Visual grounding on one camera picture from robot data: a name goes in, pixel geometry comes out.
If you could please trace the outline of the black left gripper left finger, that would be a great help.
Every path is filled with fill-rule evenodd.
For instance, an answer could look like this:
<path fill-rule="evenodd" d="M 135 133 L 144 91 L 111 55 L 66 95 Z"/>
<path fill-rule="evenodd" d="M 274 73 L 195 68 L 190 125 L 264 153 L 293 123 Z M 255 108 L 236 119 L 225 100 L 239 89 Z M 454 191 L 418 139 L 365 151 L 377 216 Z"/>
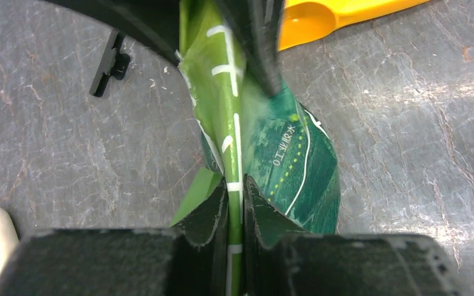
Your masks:
<path fill-rule="evenodd" d="M 225 295 L 228 193 L 170 228 L 49 229 L 20 241 L 0 295 Z"/>

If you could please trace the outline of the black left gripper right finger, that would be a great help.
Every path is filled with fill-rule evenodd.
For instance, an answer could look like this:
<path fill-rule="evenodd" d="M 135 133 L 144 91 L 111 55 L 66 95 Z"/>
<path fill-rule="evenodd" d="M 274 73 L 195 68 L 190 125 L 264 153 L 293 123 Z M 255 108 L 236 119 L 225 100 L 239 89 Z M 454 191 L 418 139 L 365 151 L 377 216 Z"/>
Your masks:
<path fill-rule="evenodd" d="M 461 295 L 444 249 L 418 234 L 312 234 L 244 180 L 249 295 Z"/>

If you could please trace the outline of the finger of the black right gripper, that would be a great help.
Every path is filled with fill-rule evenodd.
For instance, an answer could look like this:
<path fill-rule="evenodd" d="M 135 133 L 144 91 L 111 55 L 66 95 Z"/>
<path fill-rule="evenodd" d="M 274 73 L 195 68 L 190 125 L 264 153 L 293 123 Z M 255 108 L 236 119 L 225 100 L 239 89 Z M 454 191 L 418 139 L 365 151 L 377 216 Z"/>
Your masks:
<path fill-rule="evenodd" d="M 48 0 L 98 20 L 146 46 L 177 66 L 180 1 L 169 0 Z"/>
<path fill-rule="evenodd" d="M 268 96 L 283 88 L 278 63 L 278 38 L 285 2 L 283 0 L 218 0 L 215 2 L 229 24 L 248 69 Z"/>

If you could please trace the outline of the yellow plastic scoop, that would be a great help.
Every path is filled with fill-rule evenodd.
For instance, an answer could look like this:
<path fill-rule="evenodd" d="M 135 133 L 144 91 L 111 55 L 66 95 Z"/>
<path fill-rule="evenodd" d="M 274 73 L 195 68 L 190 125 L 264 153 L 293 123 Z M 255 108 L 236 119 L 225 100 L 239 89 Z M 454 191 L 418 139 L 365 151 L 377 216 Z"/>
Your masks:
<path fill-rule="evenodd" d="M 286 1 L 278 49 L 322 39 L 332 32 L 402 11 L 428 0 L 292 0 Z"/>

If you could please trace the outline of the black bag clip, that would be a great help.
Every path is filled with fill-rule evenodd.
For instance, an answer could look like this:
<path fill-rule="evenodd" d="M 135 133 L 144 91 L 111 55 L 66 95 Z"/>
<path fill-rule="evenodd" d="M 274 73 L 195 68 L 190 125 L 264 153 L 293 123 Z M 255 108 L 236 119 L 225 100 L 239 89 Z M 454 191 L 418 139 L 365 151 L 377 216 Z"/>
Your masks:
<path fill-rule="evenodd" d="M 107 88 L 110 78 L 123 80 L 131 61 L 129 54 L 121 52 L 125 34 L 112 30 L 101 56 L 98 69 L 91 83 L 89 94 L 94 97 L 102 97 Z"/>

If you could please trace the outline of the green litter bag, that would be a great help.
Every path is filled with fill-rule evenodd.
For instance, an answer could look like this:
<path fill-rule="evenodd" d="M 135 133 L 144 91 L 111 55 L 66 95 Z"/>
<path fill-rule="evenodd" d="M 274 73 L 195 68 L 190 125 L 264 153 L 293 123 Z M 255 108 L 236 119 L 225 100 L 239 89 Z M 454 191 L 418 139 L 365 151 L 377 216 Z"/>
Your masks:
<path fill-rule="evenodd" d="M 207 166 L 225 177 L 228 248 L 225 295 L 243 293 L 244 180 L 306 231 L 336 231 L 338 161 L 322 124 L 283 88 L 268 96 L 216 1 L 180 1 L 178 69 L 201 130 Z"/>

